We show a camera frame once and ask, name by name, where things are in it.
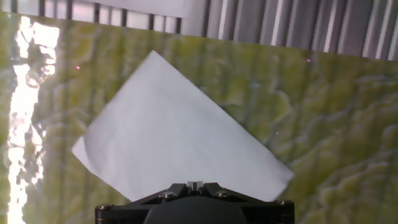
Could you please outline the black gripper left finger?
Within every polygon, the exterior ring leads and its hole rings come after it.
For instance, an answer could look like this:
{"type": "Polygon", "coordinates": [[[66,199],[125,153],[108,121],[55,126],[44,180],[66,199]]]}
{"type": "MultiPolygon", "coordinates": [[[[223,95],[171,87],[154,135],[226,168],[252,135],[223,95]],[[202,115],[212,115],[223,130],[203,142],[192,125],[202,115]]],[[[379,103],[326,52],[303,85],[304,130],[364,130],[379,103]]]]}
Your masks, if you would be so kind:
{"type": "Polygon", "coordinates": [[[194,190],[194,182],[172,184],[168,189],[125,205],[98,205],[95,207],[95,224],[144,223],[150,209],[156,205],[188,197],[194,190]]]}

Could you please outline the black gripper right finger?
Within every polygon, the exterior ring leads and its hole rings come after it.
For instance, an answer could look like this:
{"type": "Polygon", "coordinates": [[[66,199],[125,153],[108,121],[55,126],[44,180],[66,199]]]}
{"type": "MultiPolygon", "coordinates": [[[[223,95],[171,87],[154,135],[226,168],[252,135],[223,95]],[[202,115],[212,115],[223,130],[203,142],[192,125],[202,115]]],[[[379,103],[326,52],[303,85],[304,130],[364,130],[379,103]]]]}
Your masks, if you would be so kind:
{"type": "Polygon", "coordinates": [[[216,182],[197,182],[196,190],[199,196],[210,200],[200,211],[215,223],[295,223],[295,205],[291,200],[265,202],[221,187],[216,182]]]}

